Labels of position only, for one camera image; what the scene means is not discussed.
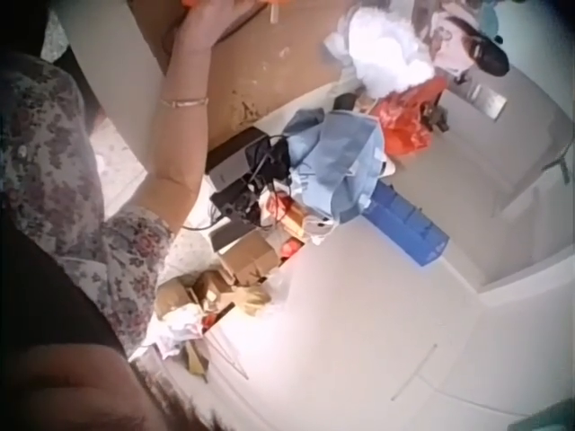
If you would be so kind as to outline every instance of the wooden board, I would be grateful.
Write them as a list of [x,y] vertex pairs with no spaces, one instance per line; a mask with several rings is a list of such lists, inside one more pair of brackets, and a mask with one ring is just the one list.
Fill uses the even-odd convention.
[[[214,49],[209,82],[209,147],[224,143],[256,120],[339,77],[323,40],[354,0],[291,0],[270,23],[258,13]],[[179,0],[131,0],[130,8],[161,68],[169,56],[166,33],[181,17]]]

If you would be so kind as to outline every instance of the crumpled paper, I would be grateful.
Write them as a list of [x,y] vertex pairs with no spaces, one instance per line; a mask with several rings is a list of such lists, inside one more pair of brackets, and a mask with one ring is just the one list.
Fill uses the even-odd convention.
[[429,48],[397,13],[354,8],[324,43],[344,66],[354,66],[357,78],[374,99],[404,92],[435,75]]
[[142,347],[156,345],[162,359],[177,355],[185,341],[203,337],[202,316],[202,311],[195,303],[168,312],[161,320],[154,314]]

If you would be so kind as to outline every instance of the floral blouse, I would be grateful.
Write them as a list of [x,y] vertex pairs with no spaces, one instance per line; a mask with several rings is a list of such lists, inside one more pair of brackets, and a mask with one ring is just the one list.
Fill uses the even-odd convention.
[[16,226],[96,303],[130,355],[146,335],[173,234],[130,204],[104,219],[82,96],[70,75],[37,58],[4,55],[0,98],[0,187]]

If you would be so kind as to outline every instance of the gold bracelet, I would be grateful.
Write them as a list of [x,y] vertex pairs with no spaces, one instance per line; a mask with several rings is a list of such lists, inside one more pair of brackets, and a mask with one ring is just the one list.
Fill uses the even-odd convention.
[[160,102],[168,108],[177,110],[179,108],[191,108],[192,106],[206,106],[209,99],[207,97],[202,97],[200,99],[178,99],[175,101],[166,101],[161,99]]

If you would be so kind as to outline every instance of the blue plastic container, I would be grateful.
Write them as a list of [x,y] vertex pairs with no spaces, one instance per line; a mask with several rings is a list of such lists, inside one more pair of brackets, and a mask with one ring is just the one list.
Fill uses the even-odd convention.
[[439,258],[449,242],[445,232],[381,181],[363,216],[422,267]]

